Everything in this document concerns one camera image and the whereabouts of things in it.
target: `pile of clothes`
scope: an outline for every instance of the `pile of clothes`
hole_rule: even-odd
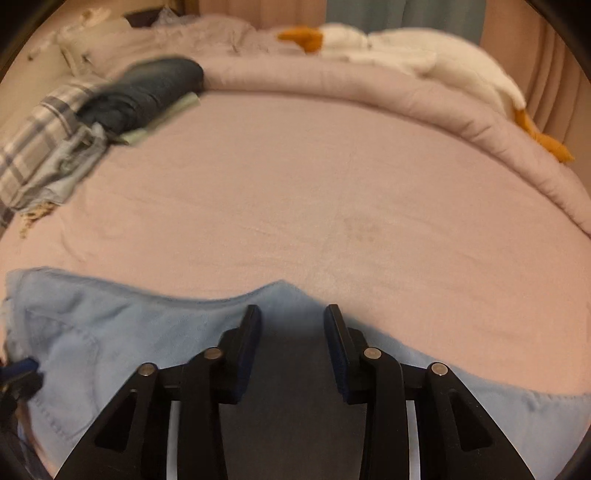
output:
[[[17,192],[14,208],[24,218],[21,236],[70,198],[111,144],[137,143],[166,119],[195,105],[202,90],[203,69],[184,57],[134,65],[100,88],[76,112],[77,131]]]

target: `plaid shirt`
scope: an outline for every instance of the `plaid shirt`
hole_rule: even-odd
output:
[[[76,111],[104,83],[98,77],[76,79],[37,105],[14,139],[0,147],[0,238],[14,217],[13,200],[62,140],[78,128]]]

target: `light green fabric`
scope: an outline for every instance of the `light green fabric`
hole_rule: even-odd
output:
[[[152,120],[146,127],[138,128],[137,130],[132,130],[131,132],[125,132],[124,134],[120,135],[119,141],[126,145],[137,145],[172,117],[185,111],[187,108],[198,104],[199,97],[197,94],[189,92],[172,104],[162,115]]]
[[[366,33],[387,28],[429,27],[480,43],[486,0],[328,0],[327,22]]]

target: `plaid fabric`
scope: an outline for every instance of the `plaid fabric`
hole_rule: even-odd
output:
[[[87,77],[57,88],[33,109],[14,139],[0,147],[0,238],[14,217],[11,207],[17,192],[77,130],[76,111],[104,82]]]

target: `light blue garment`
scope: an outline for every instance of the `light blue garment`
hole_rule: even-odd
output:
[[[51,269],[10,273],[7,290],[10,355],[38,358],[46,375],[30,409],[33,429],[55,464],[63,463],[138,365],[188,361],[217,345],[246,306],[257,304],[264,329],[251,382],[238,406],[221,409],[229,477],[358,478],[365,409],[343,403],[336,389],[322,326],[331,299],[318,302],[279,281],[227,300],[181,300]],[[370,345],[400,362],[426,367],[434,360],[343,313]],[[539,394],[454,372],[535,477],[553,480],[584,436],[591,398]]]
[[[387,28],[428,27],[480,43],[486,0],[327,0],[326,21],[366,33]]]

